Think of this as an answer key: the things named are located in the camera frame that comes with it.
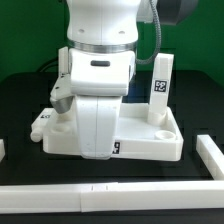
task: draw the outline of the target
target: black tabletop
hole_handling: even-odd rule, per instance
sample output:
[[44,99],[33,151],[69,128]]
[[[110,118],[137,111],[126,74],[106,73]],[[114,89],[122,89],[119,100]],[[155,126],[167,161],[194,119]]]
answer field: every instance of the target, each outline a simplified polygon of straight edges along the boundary
[[[31,124],[46,107],[55,73],[14,74],[0,83],[0,139],[6,156],[0,185],[211,180],[196,153],[198,134],[209,134],[224,150],[224,88],[199,71],[174,71],[168,106],[184,138],[178,162],[110,159],[46,154],[30,140]],[[149,101],[152,74],[139,72],[123,102]],[[0,215],[0,223],[221,223],[224,209]]]

